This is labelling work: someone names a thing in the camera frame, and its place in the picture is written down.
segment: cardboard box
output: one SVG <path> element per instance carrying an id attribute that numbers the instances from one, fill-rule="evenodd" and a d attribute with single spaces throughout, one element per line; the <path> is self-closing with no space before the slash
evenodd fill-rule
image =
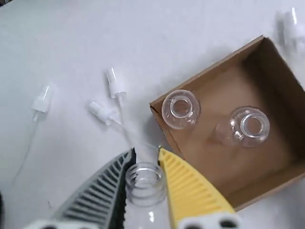
<path id="1" fill-rule="evenodd" d="M 270 39 L 258 37 L 177 89 L 192 91 L 201 103 L 194 129 L 173 130 L 164 123 L 161 107 L 167 94 L 150 104 L 151 111 L 173 151 L 209 179 L 236 210 L 304 177 L 304 91 Z M 267 114 L 268 139 L 254 148 L 211 140 L 216 124 L 243 105 Z"/>

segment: white table surface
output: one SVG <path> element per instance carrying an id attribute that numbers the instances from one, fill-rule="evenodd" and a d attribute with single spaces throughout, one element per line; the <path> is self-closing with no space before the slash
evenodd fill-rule
<path id="1" fill-rule="evenodd" d="M 275 37 L 278 12 L 294 0 L 14 0 L 0 8 L 0 190 L 5 228 L 50 217 L 96 170 L 128 149 L 85 109 L 109 98 L 113 65 L 127 89 L 126 120 L 143 141 L 164 143 L 149 102 L 255 37 Z M 302 64 L 292 66 L 305 85 Z M 15 185 L 33 129 L 33 98 L 55 85 Z M 136 145 L 141 160 L 156 152 Z M 305 223 L 305 182 L 239 213 L 248 229 L 298 229 Z"/>

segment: bottle neck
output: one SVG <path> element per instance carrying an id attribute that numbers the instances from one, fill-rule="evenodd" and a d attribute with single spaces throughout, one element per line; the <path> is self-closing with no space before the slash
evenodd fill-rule
<path id="1" fill-rule="evenodd" d="M 163 170 L 152 163 L 137 163 L 125 175 L 126 197 L 139 207 L 161 203 L 166 196 L 166 182 Z"/>
<path id="2" fill-rule="evenodd" d="M 242 133 L 249 138 L 260 138 L 264 136 L 269 121 L 266 116 L 254 113 L 246 115 L 240 123 Z"/>
<path id="3" fill-rule="evenodd" d="M 170 102 L 170 112 L 175 118 L 187 118 L 193 113 L 191 100 L 185 95 L 178 95 Z"/>

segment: clear glass bottle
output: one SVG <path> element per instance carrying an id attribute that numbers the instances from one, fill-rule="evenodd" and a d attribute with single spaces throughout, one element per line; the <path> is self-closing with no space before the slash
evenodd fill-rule
<path id="1" fill-rule="evenodd" d="M 260 109 L 242 106 L 218 123 L 215 134 L 227 146 L 255 147 L 266 140 L 269 131 L 268 117 Z"/>
<path id="2" fill-rule="evenodd" d="M 162 118 L 173 129 L 194 126 L 200 114 L 200 103 L 194 94 L 187 90 L 171 92 L 162 104 Z"/>
<path id="3" fill-rule="evenodd" d="M 125 179 L 124 229 L 170 229 L 163 170 L 156 164 L 137 163 Z"/>

